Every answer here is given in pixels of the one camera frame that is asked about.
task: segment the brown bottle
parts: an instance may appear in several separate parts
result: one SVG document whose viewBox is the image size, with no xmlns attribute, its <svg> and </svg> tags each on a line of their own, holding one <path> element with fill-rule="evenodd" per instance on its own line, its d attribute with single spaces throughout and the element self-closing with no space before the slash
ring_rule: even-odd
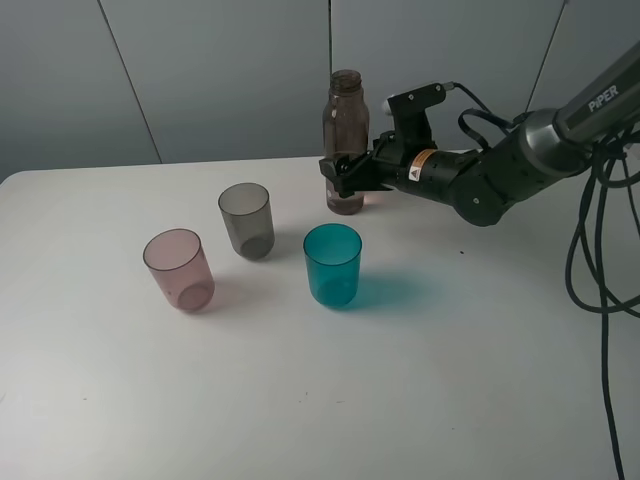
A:
<svg viewBox="0 0 640 480">
<path fill-rule="evenodd" d="M 355 158 L 367 151 L 369 109 L 364 103 L 362 77 L 355 70 L 339 70 L 331 75 L 329 101 L 322 114 L 324 155 L 348 154 Z M 327 206 L 340 215 L 353 215 L 364 205 L 364 193 L 340 198 L 327 180 Z"/>
</svg>

